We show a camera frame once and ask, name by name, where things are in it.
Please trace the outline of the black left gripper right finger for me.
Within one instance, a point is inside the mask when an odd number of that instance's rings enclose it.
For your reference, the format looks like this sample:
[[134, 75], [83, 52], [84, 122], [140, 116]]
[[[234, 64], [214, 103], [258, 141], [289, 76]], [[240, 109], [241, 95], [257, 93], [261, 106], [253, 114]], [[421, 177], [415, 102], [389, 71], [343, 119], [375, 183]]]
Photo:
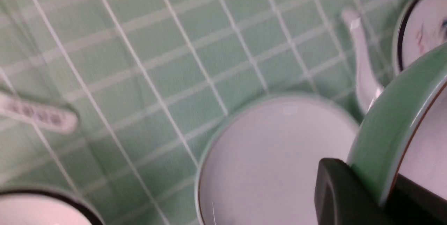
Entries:
[[386, 214], [396, 225], [445, 225], [447, 201], [398, 174], [386, 203]]

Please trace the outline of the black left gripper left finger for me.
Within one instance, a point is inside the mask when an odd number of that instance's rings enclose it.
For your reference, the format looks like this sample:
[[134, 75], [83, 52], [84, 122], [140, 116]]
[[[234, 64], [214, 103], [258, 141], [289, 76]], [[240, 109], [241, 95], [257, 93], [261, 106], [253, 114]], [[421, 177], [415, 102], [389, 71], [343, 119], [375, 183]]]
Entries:
[[342, 160], [318, 162], [314, 191], [318, 225], [393, 225], [362, 182]]

